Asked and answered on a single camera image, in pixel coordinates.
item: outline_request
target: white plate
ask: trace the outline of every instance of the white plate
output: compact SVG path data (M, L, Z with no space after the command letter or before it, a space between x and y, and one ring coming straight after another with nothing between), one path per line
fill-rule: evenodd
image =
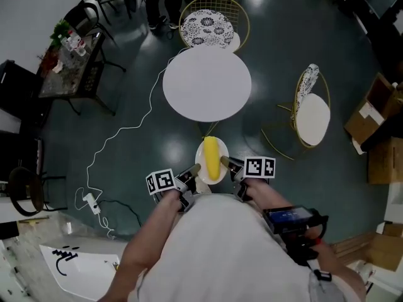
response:
M219 155L221 156L226 156L229 157L228 149L227 146L224 144L223 141L221 141L219 138L216 138L217 142L219 143ZM211 180L208 176L208 171L207 171L207 165L206 165L206 159L204 157L204 146L203 142L199 145L197 152L196 152L196 157L195 157L195 163L200 164L201 168L198 173L199 178L201 181L203 181L205 184L218 184L226 175L227 173L227 168L220 162L220 177L217 180Z

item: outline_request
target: power strip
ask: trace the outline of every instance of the power strip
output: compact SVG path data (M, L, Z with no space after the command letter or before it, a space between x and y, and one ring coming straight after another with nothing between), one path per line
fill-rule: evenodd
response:
M101 210L100 210L98 204L96 203L96 200L95 200L93 194L87 193L87 196L83 197L82 200L88 202L88 205L91 208L91 210L93 211L94 215L98 215L101 213Z

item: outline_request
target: brown cardboard box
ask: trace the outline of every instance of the brown cardboard box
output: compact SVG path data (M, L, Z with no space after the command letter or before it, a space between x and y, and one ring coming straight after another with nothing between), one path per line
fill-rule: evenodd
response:
M375 233L365 233L332 244L331 247L338 259L348 265L356 260L366 259L366 252L374 236Z
M390 138L370 150L368 182L390 184L403 181L403 139Z
M383 228L383 234L388 236L402 237L403 224L388 224L386 223Z
M396 271L403 256L403 238L376 234L369 249L366 251L366 261Z
M386 78L382 74L377 74L368 94L344 126L359 145L369 138L388 117L400 111L402 105L395 100L396 94L397 92Z

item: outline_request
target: corn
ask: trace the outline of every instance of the corn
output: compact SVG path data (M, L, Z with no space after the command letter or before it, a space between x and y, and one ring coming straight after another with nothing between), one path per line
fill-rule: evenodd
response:
M204 138L204 158L208 176L211 180L217 180L220 177L220 154L219 143L215 137Z

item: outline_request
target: round table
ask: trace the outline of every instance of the round table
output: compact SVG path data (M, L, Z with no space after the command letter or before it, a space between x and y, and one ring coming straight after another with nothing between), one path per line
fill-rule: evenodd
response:
M251 75L235 54L218 47L190 48L168 65L165 97L180 115L199 122L237 113L251 93Z

